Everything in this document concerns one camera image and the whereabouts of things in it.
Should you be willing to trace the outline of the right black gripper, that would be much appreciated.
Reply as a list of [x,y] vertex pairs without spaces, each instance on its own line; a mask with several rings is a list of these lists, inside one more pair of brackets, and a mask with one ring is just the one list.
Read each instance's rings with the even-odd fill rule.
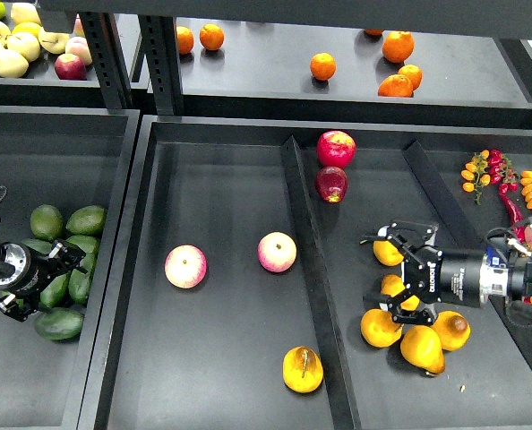
[[433,325],[437,314],[429,304],[481,307],[493,293],[493,270],[484,251],[434,248],[439,225],[395,219],[376,233],[405,257],[401,277],[383,277],[379,292],[364,301],[390,314],[394,323]]

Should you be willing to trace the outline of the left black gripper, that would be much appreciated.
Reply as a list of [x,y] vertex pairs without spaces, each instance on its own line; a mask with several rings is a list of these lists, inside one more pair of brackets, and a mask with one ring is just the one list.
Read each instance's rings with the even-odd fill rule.
[[56,277],[73,270],[88,273],[82,266],[86,253],[63,239],[54,241],[47,254],[13,243],[4,243],[1,250],[2,261],[13,270],[0,279],[0,288],[7,292],[0,297],[0,312],[21,323],[38,311],[40,292]]

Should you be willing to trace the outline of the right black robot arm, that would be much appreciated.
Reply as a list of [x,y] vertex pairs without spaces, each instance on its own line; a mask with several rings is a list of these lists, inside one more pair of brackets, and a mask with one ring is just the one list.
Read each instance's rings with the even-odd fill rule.
[[370,304],[389,312],[392,321],[431,326],[437,304],[482,307],[491,297],[504,299],[504,313],[517,325],[532,325],[532,253],[511,229],[485,237],[484,250],[441,249],[438,226],[393,220],[362,243],[384,241],[400,252],[399,293],[370,293]]

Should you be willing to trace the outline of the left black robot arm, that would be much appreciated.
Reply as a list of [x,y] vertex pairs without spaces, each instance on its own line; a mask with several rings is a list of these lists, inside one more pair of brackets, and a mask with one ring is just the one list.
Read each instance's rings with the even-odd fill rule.
[[[0,185],[0,203],[7,188]],[[43,308],[40,293],[51,282],[82,266],[86,253],[77,245],[57,239],[49,253],[43,254],[27,245],[0,242],[0,312],[16,321],[24,322]]]

